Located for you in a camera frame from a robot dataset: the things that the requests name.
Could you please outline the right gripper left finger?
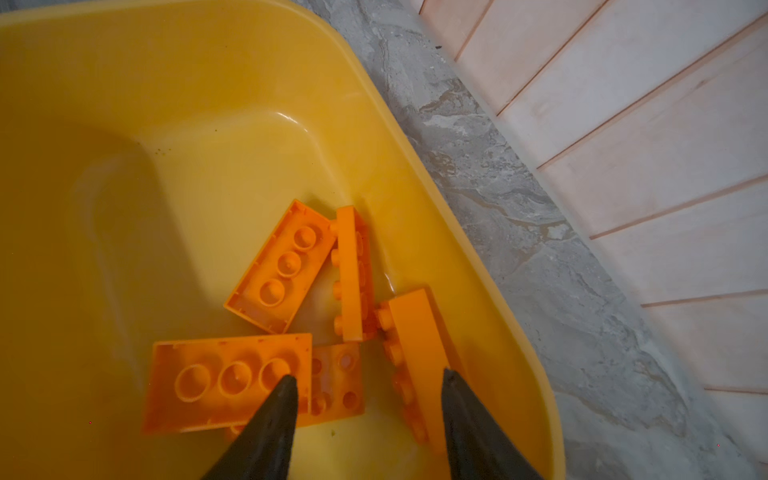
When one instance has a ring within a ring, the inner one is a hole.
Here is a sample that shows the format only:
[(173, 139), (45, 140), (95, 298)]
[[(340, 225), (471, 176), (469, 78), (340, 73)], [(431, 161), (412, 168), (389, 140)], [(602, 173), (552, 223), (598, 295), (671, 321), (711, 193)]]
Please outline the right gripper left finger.
[(298, 402), (296, 378), (283, 376), (203, 479), (286, 479)]

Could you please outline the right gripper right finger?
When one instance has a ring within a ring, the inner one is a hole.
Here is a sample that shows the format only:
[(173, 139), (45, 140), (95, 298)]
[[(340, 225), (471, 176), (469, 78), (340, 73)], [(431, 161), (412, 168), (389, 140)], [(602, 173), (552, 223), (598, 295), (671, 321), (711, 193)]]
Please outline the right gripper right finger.
[(542, 479), (459, 372), (450, 368), (443, 371), (441, 406), (453, 479)]

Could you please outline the orange lego brick hollow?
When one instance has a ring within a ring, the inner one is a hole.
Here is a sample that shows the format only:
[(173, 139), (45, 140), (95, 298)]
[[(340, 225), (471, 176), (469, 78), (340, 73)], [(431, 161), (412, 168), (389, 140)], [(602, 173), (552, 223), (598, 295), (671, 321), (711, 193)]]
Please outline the orange lego brick hollow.
[(167, 434), (246, 424), (279, 380), (297, 380), (298, 412), (312, 396), (309, 333), (156, 342), (141, 431)]

